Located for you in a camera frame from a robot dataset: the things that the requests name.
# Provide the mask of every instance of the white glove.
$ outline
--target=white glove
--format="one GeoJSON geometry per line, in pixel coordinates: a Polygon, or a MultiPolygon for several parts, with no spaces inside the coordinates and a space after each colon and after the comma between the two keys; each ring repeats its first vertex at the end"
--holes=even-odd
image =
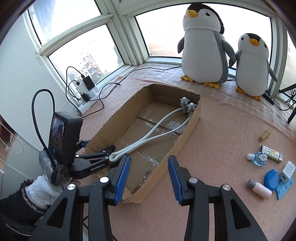
{"type": "Polygon", "coordinates": [[[47,208],[61,194],[62,188],[49,183],[45,175],[39,176],[35,182],[25,188],[29,200],[40,208],[47,208]]]}

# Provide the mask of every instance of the wooden clothespin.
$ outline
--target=wooden clothespin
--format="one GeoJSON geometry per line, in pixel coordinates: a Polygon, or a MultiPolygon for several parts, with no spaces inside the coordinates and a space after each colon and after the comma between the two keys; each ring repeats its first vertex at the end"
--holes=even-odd
{"type": "Polygon", "coordinates": [[[267,131],[265,131],[265,132],[259,137],[259,141],[263,141],[263,139],[266,138],[271,132],[272,132],[272,129],[268,129],[267,131]]]}

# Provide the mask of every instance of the pink lotion bottle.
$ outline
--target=pink lotion bottle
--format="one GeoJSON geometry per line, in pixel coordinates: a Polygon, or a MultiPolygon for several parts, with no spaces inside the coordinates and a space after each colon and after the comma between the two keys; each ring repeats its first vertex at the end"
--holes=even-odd
{"type": "Polygon", "coordinates": [[[263,197],[264,199],[270,198],[272,191],[263,186],[261,183],[256,183],[251,179],[247,182],[247,186],[252,188],[253,192],[263,197]]]}

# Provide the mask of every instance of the glass pane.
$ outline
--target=glass pane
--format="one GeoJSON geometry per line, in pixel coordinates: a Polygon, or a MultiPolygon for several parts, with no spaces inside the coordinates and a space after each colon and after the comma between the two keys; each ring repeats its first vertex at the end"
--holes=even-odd
{"type": "MultiPolygon", "coordinates": [[[[68,66],[77,68],[85,76],[89,75],[95,84],[124,65],[113,38],[106,25],[90,30],[49,56],[56,70],[66,81],[68,66]]],[[[68,69],[68,82],[80,75],[68,69]]]]}
{"type": "Polygon", "coordinates": [[[288,35],[287,61],[286,61],[285,72],[284,72],[283,80],[281,82],[280,89],[287,88],[296,83],[296,72],[295,72],[296,49],[290,38],[289,33],[287,33],[287,35],[288,35]]]}
{"type": "Polygon", "coordinates": [[[94,0],[36,0],[29,14],[42,45],[69,28],[101,15],[94,0]]]}
{"type": "MultiPolygon", "coordinates": [[[[240,7],[223,4],[206,5],[219,14],[225,28],[223,36],[235,52],[238,50],[239,37],[246,33],[253,33],[265,41],[270,58],[269,17],[240,7]]],[[[136,16],[151,57],[182,57],[182,52],[180,54],[177,52],[177,45],[184,37],[183,17],[189,6],[189,4],[170,6],[136,16]]]]}

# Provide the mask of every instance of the black cable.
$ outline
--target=black cable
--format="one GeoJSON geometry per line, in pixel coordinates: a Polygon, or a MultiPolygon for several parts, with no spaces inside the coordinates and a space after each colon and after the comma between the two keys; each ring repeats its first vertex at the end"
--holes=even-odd
{"type": "MultiPolygon", "coordinates": [[[[170,70],[170,69],[175,69],[175,68],[180,68],[181,66],[175,66],[175,67],[171,67],[171,68],[168,68],[168,69],[159,69],[159,68],[153,68],[153,67],[146,67],[146,68],[142,68],[142,69],[157,69],[157,70],[170,70]]],[[[93,99],[93,100],[89,100],[89,101],[100,101],[101,103],[102,103],[102,105],[103,105],[103,107],[101,108],[101,109],[99,109],[99,110],[97,110],[97,111],[94,111],[94,112],[92,112],[92,113],[90,113],[90,114],[88,114],[88,115],[86,115],[86,116],[83,116],[83,118],[85,118],[85,117],[87,117],[87,116],[90,116],[90,115],[92,115],[92,114],[94,114],[94,113],[97,113],[97,112],[99,112],[99,111],[101,111],[102,109],[104,109],[104,107],[105,107],[105,105],[104,105],[104,103],[102,102],[102,100],[103,99],[105,99],[105,98],[107,98],[111,93],[112,93],[112,91],[115,89],[115,87],[117,86],[117,85],[120,85],[120,83],[122,82],[122,81],[124,81],[132,72],[135,72],[135,71],[138,71],[138,70],[141,70],[141,69],[135,69],[135,70],[133,70],[133,71],[131,71],[131,72],[129,72],[123,79],[121,79],[118,83],[108,83],[108,84],[106,84],[102,89],[101,89],[101,91],[100,91],[100,94],[99,94],[99,99],[93,99]],[[105,96],[105,97],[103,97],[103,98],[101,98],[101,92],[102,92],[102,90],[107,86],[107,85],[109,85],[109,84],[115,84],[115,86],[110,90],[110,92],[105,96]]],[[[84,99],[81,99],[81,98],[78,98],[78,97],[76,97],[75,95],[74,95],[74,93],[72,92],[72,94],[69,92],[69,94],[73,97],[73,98],[76,98],[77,100],[82,100],[82,101],[84,101],[84,99]]]]}
{"type": "Polygon", "coordinates": [[[86,227],[87,230],[89,229],[89,227],[84,222],[82,222],[82,224],[84,227],[86,227]]]}
{"type": "MultiPolygon", "coordinates": [[[[82,117],[82,114],[81,114],[81,112],[80,112],[80,110],[78,109],[78,107],[75,105],[75,104],[73,104],[70,100],[69,100],[69,98],[68,98],[68,96],[67,96],[67,83],[68,83],[68,68],[66,69],[66,89],[65,89],[65,95],[66,95],[66,98],[67,98],[67,100],[78,110],[78,112],[79,112],[79,114],[80,114],[80,116],[82,117]]],[[[79,71],[79,70],[77,70],[80,74],[81,74],[81,77],[82,78],[84,78],[84,75],[79,71]]]]}
{"type": "Polygon", "coordinates": [[[274,103],[274,105],[275,105],[276,107],[278,107],[278,108],[279,108],[280,110],[282,110],[282,111],[287,111],[287,110],[291,110],[291,109],[293,109],[293,108],[294,108],[294,104],[296,104],[296,100],[294,100],[294,98],[295,98],[295,96],[296,96],[296,89],[292,89],[292,90],[290,90],[290,94],[291,94],[291,96],[289,97],[289,99],[287,99],[287,100],[285,101],[285,103],[287,103],[288,106],[289,106],[288,109],[283,110],[283,109],[280,108],[276,103],[274,103]]]}
{"type": "Polygon", "coordinates": [[[102,109],[105,108],[105,105],[104,105],[104,103],[102,102],[102,99],[101,99],[100,96],[101,96],[101,92],[102,92],[102,90],[103,90],[107,85],[110,85],[110,84],[115,84],[115,86],[116,86],[116,85],[121,85],[120,83],[114,83],[114,82],[111,82],[111,83],[108,83],[108,84],[104,85],[104,87],[103,87],[103,88],[101,89],[101,91],[100,91],[99,99],[98,99],[98,100],[102,103],[103,107],[102,107],[101,109],[99,109],[99,110],[96,110],[96,111],[94,111],[94,112],[88,114],[88,115],[83,116],[82,118],[85,118],[85,117],[90,116],[90,115],[92,115],[92,114],[94,114],[94,113],[97,113],[97,112],[99,112],[99,111],[101,111],[102,109]]]}
{"type": "MultiPolygon", "coordinates": [[[[180,67],[182,67],[182,66],[175,66],[175,67],[171,67],[171,68],[168,68],[168,69],[158,69],[158,68],[153,68],[153,67],[146,67],[146,68],[142,68],[142,69],[170,70],[170,69],[175,69],[175,68],[180,68],[180,67]]],[[[137,70],[141,70],[141,69],[134,69],[133,71],[129,72],[128,75],[125,76],[125,77],[124,77],[122,80],[120,80],[118,83],[121,83],[122,81],[124,81],[126,77],[128,77],[132,72],[135,72],[135,71],[137,71],[137,70]]],[[[114,86],[114,87],[111,89],[111,91],[109,92],[109,94],[107,94],[107,96],[105,96],[104,98],[101,98],[101,99],[105,99],[105,98],[107,98],[107,97],[111,94],[111,92],[114,90],[115,87],[116,87],[116,86],[114,86]]]]}
{"type": "MultiPolygon", "coordinates": [[[[89,227],[84,223],[84,222],[82,222],[82,224],[83,224],[83,226],[87,229],[87,230],[89,230],[89,227]]],[[[112,234],[112,238],[115,240],[115,241],[118,241],[116,238],[115,238],[115,236],[112,234]]]]}
{"type": "Polygon", "coordinates": [[[52,92],[48,89],[41,89],[41,90],[38,90],[34,97],[33,97],[33,100],[32,100],[32,106],[31,106],[31,109],[32,109],[32,118],[33,118],[33,123],[34,123],[34,127],[35,127],[35,130],[36,130],[36,133],[37,133],[37,136],[42,144],[42,146],[44,147],[44,150],[46,151],[47,155],[49,156],[49,159],[50,159],[50,162],[52,164],[52,167],[54,170],[57,171],[57,166],[56,166],[56,163],[54,162],[54,159],[49,151],[49,149],[47,148],[47,146],[45,145],[41,135],[40,135],[40,132],[39,132],[39,129],[38,129],[38,125],[37,125],[37,121],[36,121],[36,116],[35,116],[35,109],[34,109],[34,105],[35,105],[35,99],[37,97],[37,95],[40,93],[40,92],[48,92],[50,94],[50,96],[52,97],[52,109],[53,109],[53,113],[55,112],[55,104],[54,104],[54,96],[52,94],[52,92]]]}
{"type": "Polygon", "coordinates": [[[113,237],[113,239],[114,239],[115,241],[118,241],[118,240],[114,237],[114,235],[112,235],[112,237],[113,237]]]}
{"type": "MultiPolygon", "coordinates": [[[[180,67],[181,67],[181,66],[175,66],[175,67],[171,67],[171,68],[168,68],[168,69],[158,69],[158,68],[153,68],[153,67],[146,67],[146,68],[142,68],[142,69],[170,70],[170,69],[175,69],[175,68],[180,68],[180,67]]],[[[87,117],[87,116],[90,116],[90,115],[92,115],[92,114],[94,114],[94,113],[97,113],[97,112],[101,111],[102,109],[104,109],[105,105],[104,105],[104,103],[102,102],[102,100],[103,100],[103,99],[106,99],[106,98],[111,94],[111,92],[115,89],[115,87],[116,87],[117,85],[121,85],[120,83],[121,83],[122,81],[124,81],[125,78],[127,78],[132,72],[137,71],[137,70],[141,70],[141,69],[135,69],[135,70],[129,72],[129,73],[128,73],[123,79],[121,79],[121,80],[120,80],[119,82],[117,82],[117,83],[108,83],[108,84],[104,85],[104,87],[101,89],[101,91],[100,91],[100,93],[99,93],[99,99],[98,99],[98,100],[102,103],[103,107],[102,107],[101,109],[97,110],[97,111],[94,111],[94,112],[92,112],[92,113],[90,113],[90,114],[84,116],[83,118],[85,118],[85,117],[87,117]],[[101,92],[102,92],[102,90],[103,90],[107,85],[109,85],[109,84],[115,84],[115,86],[110,90],[110,92],[109,92],[105,97],[101,98],[101,92]]]]}

